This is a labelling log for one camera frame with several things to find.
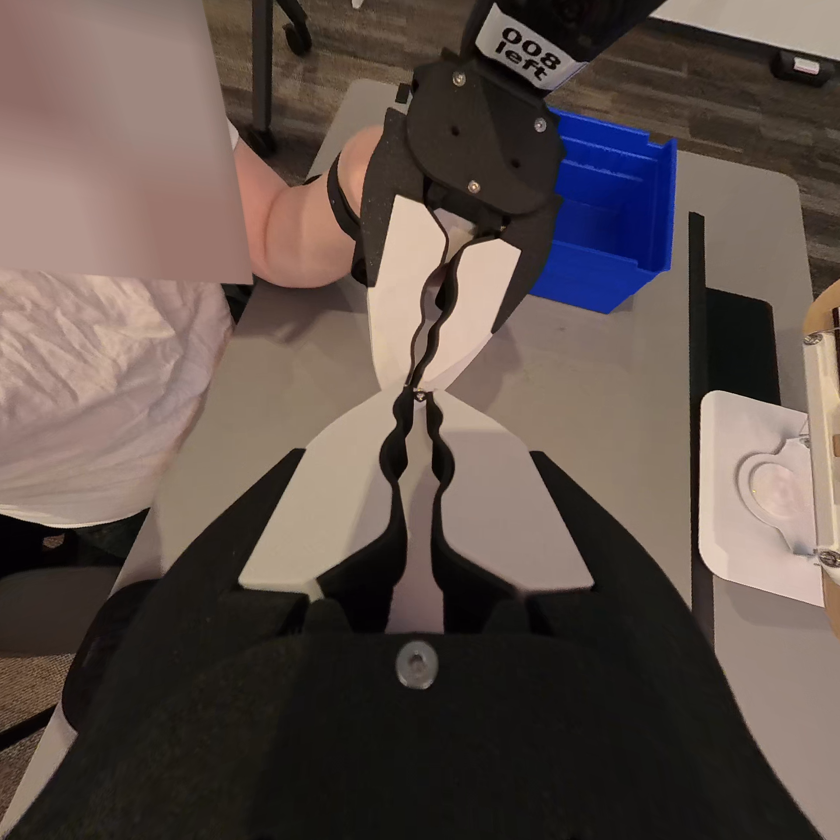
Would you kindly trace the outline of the black chair base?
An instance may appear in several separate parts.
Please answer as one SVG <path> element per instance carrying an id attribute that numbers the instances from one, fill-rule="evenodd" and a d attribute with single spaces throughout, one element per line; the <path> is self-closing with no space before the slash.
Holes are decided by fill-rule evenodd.
<path id="1" fill-rule="evenodd" d="M 291 52 L 305 57 L 312 50 L 308 17 L 299 1 L 251 2 L 252 123 L 246 142 L 263 160 L 277 152 L 277 141 L 270 129 L 275 6 L 288 19 L 283 32 Z"/>

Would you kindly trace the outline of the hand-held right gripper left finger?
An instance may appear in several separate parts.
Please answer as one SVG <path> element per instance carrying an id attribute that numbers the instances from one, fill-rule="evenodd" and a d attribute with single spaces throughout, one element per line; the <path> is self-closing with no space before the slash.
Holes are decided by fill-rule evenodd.
<path id="1" fill-rule="evenodd" d="M 410 388 L 386 388 L 308 444 L 239 574 L 240 587 L 333 600 L 354 631 L 384 632 L 406 569 L 399 479 L 414 405 Z"/>

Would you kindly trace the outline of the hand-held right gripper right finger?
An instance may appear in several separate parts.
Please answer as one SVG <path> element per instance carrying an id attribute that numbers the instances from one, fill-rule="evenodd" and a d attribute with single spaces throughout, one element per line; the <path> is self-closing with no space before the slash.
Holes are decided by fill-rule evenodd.
<path id="1" fill-rule="evenodd" d="M 587 592 L 594 580 L 528 447 L 447 392 L 427 397 L 438 481 L 430 532 L 444 631 L 481 632 L 500 602 Z"/>

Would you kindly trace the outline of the person's white shirt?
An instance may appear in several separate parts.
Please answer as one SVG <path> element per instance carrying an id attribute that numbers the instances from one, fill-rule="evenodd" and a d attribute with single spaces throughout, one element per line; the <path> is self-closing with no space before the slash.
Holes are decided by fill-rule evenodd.
<path id="1" fill-rule="evenodd" d="M 2 514 L 84 528 L 147 509 L 232 326 L 216 284 L 2 269 Z"/>

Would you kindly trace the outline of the person's left forearm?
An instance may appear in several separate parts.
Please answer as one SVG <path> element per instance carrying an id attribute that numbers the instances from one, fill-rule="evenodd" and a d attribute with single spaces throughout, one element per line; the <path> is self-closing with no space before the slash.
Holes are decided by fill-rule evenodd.
<path id="1" fill-rule="evenodd" d="M 286 288 L 326 287 L 349 275 L 355 243 L 336 221 L 324 175 L 290 186 L 241 138 L 234 167 L 253 275 Z"/>

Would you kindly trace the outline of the black rectangular pad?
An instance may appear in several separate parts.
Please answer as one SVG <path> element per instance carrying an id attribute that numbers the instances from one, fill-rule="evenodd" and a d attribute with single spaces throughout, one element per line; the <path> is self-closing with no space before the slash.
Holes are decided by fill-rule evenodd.
<path id="1" fill-rule="evenodd" d="M 774 313 L 765 300 L 707 289 L 707 391 L 781 405 Z"/>

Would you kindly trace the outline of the wooden display board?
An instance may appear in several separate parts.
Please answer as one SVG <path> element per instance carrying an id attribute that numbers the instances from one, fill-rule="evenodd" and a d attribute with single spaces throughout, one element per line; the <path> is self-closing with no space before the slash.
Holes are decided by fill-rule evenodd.
<path id="1" fill-rule="evenodd" d="M 815 556 L 824 608 L 839 637 L 839 282 L 810 306 L 802 353 L 812 462 Z"/>

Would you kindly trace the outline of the white stand base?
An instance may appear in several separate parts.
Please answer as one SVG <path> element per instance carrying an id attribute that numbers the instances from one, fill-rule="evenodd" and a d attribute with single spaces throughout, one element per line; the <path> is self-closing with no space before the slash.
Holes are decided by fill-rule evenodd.
<path id="1" fill-rule="evenodd" d="M 824 608 L 807 415 L 724 391 L 700 405 L 698 545 L 724 581 Z"/>

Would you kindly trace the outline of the person's left hand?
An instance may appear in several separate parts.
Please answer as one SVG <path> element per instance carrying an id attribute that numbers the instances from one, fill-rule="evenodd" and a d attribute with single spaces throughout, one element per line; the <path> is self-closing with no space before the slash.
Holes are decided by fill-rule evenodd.
<path id="1" fill-rule="evenodd" d="M 382 125 L 362 129 L 344 145 L 339 155 L 339 185 L 348 207 L 356 217 L 361 217 L 364 180 L 382 132 Z"/>

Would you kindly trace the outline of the blue plastic bin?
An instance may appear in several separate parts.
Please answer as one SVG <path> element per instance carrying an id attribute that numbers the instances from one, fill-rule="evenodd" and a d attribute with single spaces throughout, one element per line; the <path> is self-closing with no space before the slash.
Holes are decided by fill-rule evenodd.
<path id="1" fill-rule="evenodd" d="M 658 275 L 673 253 L 678 145 L 645 131 L 553 109 L 565 149 L 562 204 L 536 298 L 611 313 Z"/>

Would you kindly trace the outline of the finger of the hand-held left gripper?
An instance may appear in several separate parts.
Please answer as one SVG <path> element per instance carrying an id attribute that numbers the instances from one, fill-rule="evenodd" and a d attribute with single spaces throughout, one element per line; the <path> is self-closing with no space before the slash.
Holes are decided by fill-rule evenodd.
<path id="1" fill-rule="evenodd" d="M 455 301 L 435 324 L 419 390 L 447 389 L 484 349 L 521 253 L 506 241 L 472 241 L 457 253 L 450 264 Z"/>
<path id="2" fill-rule="evenodd" d="M 378 275 L 367 290 L 371 352 L 382 390 L 411 381 L 416 336 L 426 321 L 427 283 L 438 268 L 447 267 L 455 247 L 471 242 L 476 231 L 476 224 L 460 216 L 431 212 L 421 202 L 395 196 Z M 482 304 L 467 269 L 457 281 L 457 293 L 433 358 L 421 374 L 425 391 L 447 389 L 482 345 Z"/>

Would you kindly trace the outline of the black power adapter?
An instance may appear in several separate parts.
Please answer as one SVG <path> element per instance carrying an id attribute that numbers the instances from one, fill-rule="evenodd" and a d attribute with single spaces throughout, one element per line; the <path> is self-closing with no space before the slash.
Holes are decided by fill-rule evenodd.
<path id="1" fill-rule="evenodd" d="M 827 59 L 781 49 L 773 54 L 770 70 L 781 81 L 796 82 L 811 88 L 824 87 L 834 75 L 834 65 Z"/>

